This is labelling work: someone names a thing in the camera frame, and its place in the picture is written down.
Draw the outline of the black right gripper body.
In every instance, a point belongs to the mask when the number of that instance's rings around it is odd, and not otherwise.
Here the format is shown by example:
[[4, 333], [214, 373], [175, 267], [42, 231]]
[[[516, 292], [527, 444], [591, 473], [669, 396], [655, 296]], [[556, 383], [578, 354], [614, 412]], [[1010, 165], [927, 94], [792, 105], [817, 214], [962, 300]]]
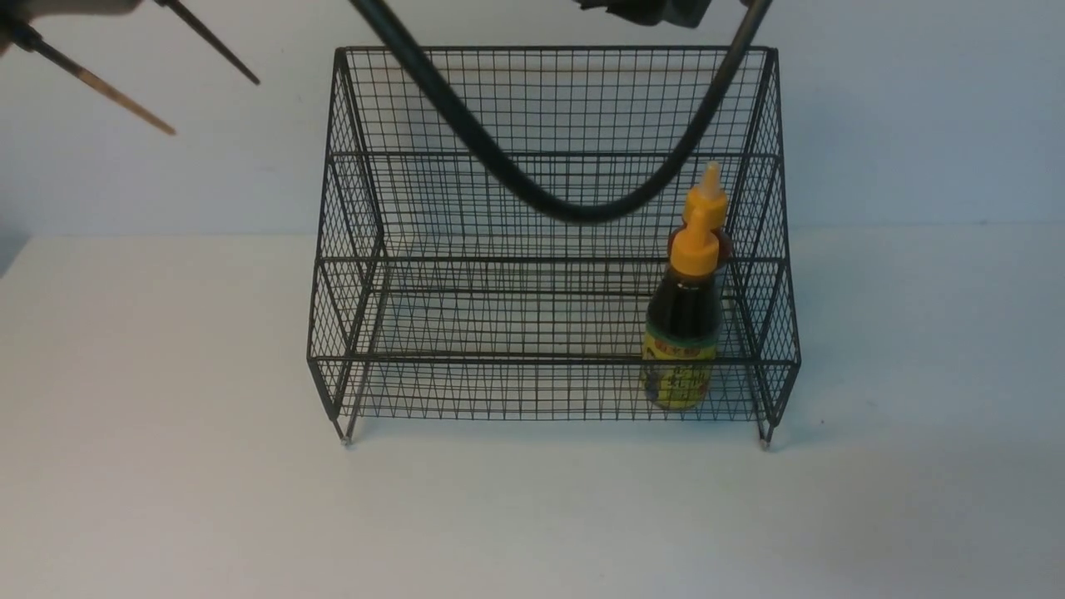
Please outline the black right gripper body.
[[606, 14], [642, 27], [672, 25], [697, 29], [711, 6], [711, 0], [695, 1], [578, 1], [581, 10], [603, 10]]

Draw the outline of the thin black gripper finger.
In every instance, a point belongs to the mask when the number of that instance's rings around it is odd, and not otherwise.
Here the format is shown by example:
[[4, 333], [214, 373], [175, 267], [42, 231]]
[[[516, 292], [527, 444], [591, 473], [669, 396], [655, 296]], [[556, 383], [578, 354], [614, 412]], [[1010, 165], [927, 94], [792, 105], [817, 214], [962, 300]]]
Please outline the thin black gripper finger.
[[248, 68], [244, 62], [232, 52], [225, 43], [217, 37], [217, 35], [210, 30], [182, 1], [178, 0], [155, 0], [155, 4], [160, 7], [170, 10], [176, 16], [178, 16], [183, 23], [187, 25], [190, 30], [194, 31], [204, 42], [211, 46], [211, 48], [219, 53], [228, 63], [233, 66], [237, 72], [244, 76], [246, 79], [258, 87], [261, 84], [261, 80]]
[[154, 126], [157, 130], [168, 136], [176, 135], [176, 130], [170, 124], [167, 124], [167, 122], [155, 116], [155, 114], [147, 110], [144, 106], [141, 106], [136, 100], [131, 99], [126, 94], [122, 94], [121, 91], [106, 83], [106, 81], [95, 75], [95, 72], [88, 71], [83, 65], [75, 62], [72, 58], [65, 56], [63, 52], [58, 51], [56, 48], [43, 39], [34, 27], [24, 22], [7, 22], [7, 35], [20, 49], [45, 56], [47, 61], [58, 65], [58, 68], [61, 68], [62, 71], [69, 72], [80, 83], [87, 85], [95, 92], [99, 92], [100, 95], [114, 102], [115, 106], [121, 106], [122, 109], [136, 115], [142, 122], [147, 122], [147, 124]]

